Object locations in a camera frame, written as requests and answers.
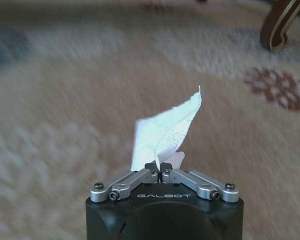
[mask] metal bracket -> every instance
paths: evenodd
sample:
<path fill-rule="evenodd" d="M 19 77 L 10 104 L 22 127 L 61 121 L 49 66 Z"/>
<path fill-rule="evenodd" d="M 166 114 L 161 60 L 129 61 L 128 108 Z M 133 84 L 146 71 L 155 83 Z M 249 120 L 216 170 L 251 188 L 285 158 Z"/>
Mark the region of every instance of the metal bracket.
<path fill-rule="evenodd" d="M 111 192 L 112 186 L 118 182 L 124 181 L 125 179 L 129 178 L 135 174 L 133 171 L 126 171 L 122 173 L 120 176 L 116 177 L 115 179 L 109 180 L 105 183 L 104 187 L 96 188 L 93 187 L 90 190 L 90 199 L 94 203 L 100 203 L 107 200 L 109 193 Z"/>
<path fill-rule="evenodd" d="M 153 169 L 141 169 L 134 175 L 125 179 L 124 181 L 117 182 L 112 186 L 109 198 L 112 201 L 126 199 L 130 196 L 131 191 L 134 190 L 142 183 L 157 183 L 158 173 Z"/>
<path fill-rule="evenodd" d="M 202 173 L 198 171 L 190 171 L 188 173 L 190 176 L 198 178 L 202 181 L 205 181 L 213 186 L 215 186 L 220 194 L 220 197 L 222 200 L 224 200 L 227 203 L 236 203 L 239 201 L 239 190 L 235 188 L 235 185 L 233 183 L 232 187 L 228 187 L 230 183 L 222 183 L 217 180 L 212 179 L 211 177 L 208 177 L 206 175 L 203 175 Z"/>
<path fill-rule="evenodd" d="M 95 203 L 103 202 L 108 197 L 112 201 L 126 199 L 140 184 L 157 182 L 158 173 L 153 169 L 144 168 L 137 172 L 124 172 L 119 177 L 107 181 L 105 185 L 101 182 L 96 183 L 90 190 L 90 199 Z M 186 173 L 180 169 L 166 169 L 162 173 L 162 183 L 184 184 L 202 199 L 217 200 L 221 198 L 227 203 L 239 201 L 239 191 L 233 183 L 223 184 L 198 171 Z"/>
<path fill-rule="evenodd" d="M 207 200 L 219 199 L 218 189 L 208 182 L 191 176 L 180 169 L 167 169 L 162 174 L 163 183 L 181 183 L 194 190 L 196 194 Z"/>

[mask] wooden furniture leg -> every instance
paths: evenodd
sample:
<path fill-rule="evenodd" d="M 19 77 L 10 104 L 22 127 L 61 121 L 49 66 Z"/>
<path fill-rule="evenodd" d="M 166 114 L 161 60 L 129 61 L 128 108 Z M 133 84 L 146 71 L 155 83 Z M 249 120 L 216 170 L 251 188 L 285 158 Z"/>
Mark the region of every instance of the wooden furniture leg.
<path fill-rule="evenodd" d="M 300 11 L 300 0 L 277 0 L 266 17 L 261 33 L 261 45 L 279 51 L 287 42 L 286 31 Z"/>

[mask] white tissue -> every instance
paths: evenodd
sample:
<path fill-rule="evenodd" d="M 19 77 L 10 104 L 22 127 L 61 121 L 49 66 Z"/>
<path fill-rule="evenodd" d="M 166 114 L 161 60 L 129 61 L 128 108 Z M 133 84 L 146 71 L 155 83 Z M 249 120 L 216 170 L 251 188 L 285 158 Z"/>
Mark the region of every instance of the white tissue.
<path fill-rule="evenodd" d="M 139 171 L 153 160 L 158 169 L 162 162 L 171 163 L 174 169 L 179 168 L 185 154 L 176 151 L 200 106 L 199 86 L 199 91 L 188 101 L 153 117 L 139 119 L 135 124 L 131 171 Z"/>

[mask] beige carpet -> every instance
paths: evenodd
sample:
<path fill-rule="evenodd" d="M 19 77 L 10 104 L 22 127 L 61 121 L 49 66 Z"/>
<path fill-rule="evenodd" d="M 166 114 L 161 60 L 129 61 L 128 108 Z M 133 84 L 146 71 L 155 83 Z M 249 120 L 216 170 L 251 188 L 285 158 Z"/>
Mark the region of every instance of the beige carpet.
<path fill-rule="evenodd" d="M 129 169 L 135 121 L 198 85 L 182 168 L 236 183 L 245 240 L 300 240 L 300 18 L 269 53 L 251 0 L 38 2 L 0 4 L 0 240 L 85 239 L 90 187 Z"/>

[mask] screw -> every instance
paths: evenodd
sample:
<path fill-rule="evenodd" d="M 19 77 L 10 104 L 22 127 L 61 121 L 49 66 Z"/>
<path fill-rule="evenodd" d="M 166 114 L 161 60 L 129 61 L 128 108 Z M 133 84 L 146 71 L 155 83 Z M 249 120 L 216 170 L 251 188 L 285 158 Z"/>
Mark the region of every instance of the screw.
<path fill-rule="evenodd" d="M 234 190 L 236 188 L 236 186 L 233 182 L 227 182 L 224 187 L 227 190 Z"/>
<path fill-rule="evenodd" d="M 212 195 L 211 195 L 211 198 L 213 200 L 218 200 L 220 198 L 219 192 L 217 192 L 217 191 L 213 192 Z"/>
<path fill-rule="evenodd" d="M 109 198 L 111 201 L 115 201 L 119 198 L 119 193 L 116 191 L 112 191 L 109 193 Z"/>
<path fill-rule="evenodd" d="M 97 182 L 97 183 L 94 184 L 94 188 L 95 189 L 103 189 L 104 184 L 102 182 Z"/>

